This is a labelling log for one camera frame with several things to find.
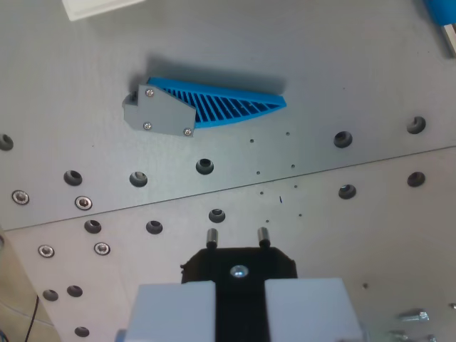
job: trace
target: gray bracket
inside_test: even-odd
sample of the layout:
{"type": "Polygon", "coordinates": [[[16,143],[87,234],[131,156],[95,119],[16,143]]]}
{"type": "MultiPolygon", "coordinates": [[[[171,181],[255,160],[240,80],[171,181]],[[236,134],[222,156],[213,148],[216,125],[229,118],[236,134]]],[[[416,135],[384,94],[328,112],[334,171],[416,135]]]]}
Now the gray bracket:
{"type": "Polygon", "coordinates": [[[134,130],[192,137],[196,110],[153,85],[140,85],[125,100],[124,119],[134,130]]]}

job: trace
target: mounting hole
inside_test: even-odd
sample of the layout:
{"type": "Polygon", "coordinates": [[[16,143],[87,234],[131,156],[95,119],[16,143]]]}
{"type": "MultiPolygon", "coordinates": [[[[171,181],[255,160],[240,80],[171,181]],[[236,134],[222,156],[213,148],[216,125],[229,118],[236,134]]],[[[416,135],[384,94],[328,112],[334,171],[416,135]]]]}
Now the mounting hole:
{"type": "Polygon", "coordinates": [[[220,223],[225,220],[225,213],[221,209],[213,209],[209,212],[209,219],[214,223],[220,223]]]}
{"type": "Polygon", "coordinates": [[[72,297],[81,297],[83,295],[83,290],[81,287],[76,285],[69,286],[66,291],[72,297]]]}
{"type": "Polygon", "coordinates": [[[407,178],[407,184],[409,187],[419,187],[420,185],[423,185],[425,181],[426,176],[422,172],[414,172],[407,178]]]}
{"type": "Polygon", "coordinates": [[[56,301],[58,299],[58,293],[54,290],[45,290],[43,291],[43,297],[47,301],[56,301]]]}
{"type": "Polygon", "coordinates": [[[139,171],[130,175],[130,183],[134,187],[144,187],[147,184],[147,176],[139,171]]]}
{"type": "Polygon", "coordinates": [[[13,140],[6,134],[0,135],[0,150],[3,151],[10,151],[13,149],[14,142],[13,140]]]}
{"type": "Polygon", "coordinates": [[[66,184],[77,187],[83,182],[83,176],[75,170],[69,170],[63,175],[63,180],[65,180],[66,184]]]}
{"type": "Polygon", "coordinates": [[[90,331],[83,326],[79,326],[78,328],[74,329],[74,333],[79,337],[87,337],[89,336],[90,331]]]}
{"type": "Polygon", "coordinates": [[[149,233],[154,234],[154,235],[157,235],[163,231],[163,226],[158,221],[149,221],[145,225],[145,228],[149,233]]]}
{"type": "Polygon", "coordinates": [[[350,146],[353,142],[353,137],[349,132],[339,132],[334,136],[334,145],[339,148],[345,148],[350,146]]]}
{"type": "Polygon", "coordinates": [[[91,234],[98,234],[101,232],[101,224],[98,221],[95,221],[94,219],[89,219],[88,221],[85,222],[84,228],[87,232],[91,234]]]}
{"type": "Polygon", "coordinates": [[[415,116],[413,121],[407,125],[407,132],[418,134],[426,128],[426,120],[421,116],[415,116]]]}
{"type": "Polygon", "coordinates": [[[200,159],[197,162],[197,171],[201,175],[208,175],[214,171],[214,163],[209,159],[200,159]]]}
{"type": "Polygon", "coordinates": [[[351,184],[344,185],[339,189],[339,197],[342,200],[349,200],[350,198],[355,197],[355,195],[356,188],[351,184]]]}

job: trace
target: black cable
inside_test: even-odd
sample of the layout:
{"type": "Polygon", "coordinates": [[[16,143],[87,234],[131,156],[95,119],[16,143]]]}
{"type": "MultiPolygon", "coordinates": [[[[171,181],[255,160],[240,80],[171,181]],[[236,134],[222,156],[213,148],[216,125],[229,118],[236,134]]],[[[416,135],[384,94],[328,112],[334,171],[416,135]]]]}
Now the black cable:
{"type": "Polygon", "coordinates": [[[27,342],[29,339],[30,330],[31,330],[31,327],[33,326],[33,321],[35,321],[35,315],[36,315],[36,310],[38,309],[39,301],[40,301],[40,298],[38,296],[36,296],[35,310],[33,311],[33,316],[31,317],[30,326],[28,328],[26,340],[24,342],[27,342]]]}

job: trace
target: blue object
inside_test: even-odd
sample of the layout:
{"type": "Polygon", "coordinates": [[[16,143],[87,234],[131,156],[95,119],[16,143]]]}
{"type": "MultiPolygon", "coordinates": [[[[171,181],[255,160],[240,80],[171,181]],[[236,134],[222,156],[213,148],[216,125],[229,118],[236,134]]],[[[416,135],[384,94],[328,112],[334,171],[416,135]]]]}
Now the blue object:
{"type": "Polygon", "coordinates": [[[434,21],[440,26],[456,23],[456,0],[424,0],[434,21]]]}
{"type": "Polygon", "coordinates": [[[196,109],[195,128],[207,128],[258,118],[286,107],[277,95],[210,87],[151,78],[147,82],[196,109]]]}

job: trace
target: metal pin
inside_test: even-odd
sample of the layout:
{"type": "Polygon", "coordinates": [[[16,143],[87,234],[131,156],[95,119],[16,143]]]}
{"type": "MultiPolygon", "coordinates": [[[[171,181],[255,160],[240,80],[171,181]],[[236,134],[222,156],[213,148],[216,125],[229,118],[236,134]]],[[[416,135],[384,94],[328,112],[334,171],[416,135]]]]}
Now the metal pin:
{"type": "Polygon", "coordinates": [[[206,247],[208,249],[216,249],[219,242],[219,232],[215,228],[207,231],[206,247]]]}
{"type": "Polygon", "coordinates": [[[271,246],[271,241],[269,240],[269,232],[266,227],[261,227],[258,229],[258,242],[260,247],[271,246]]]}

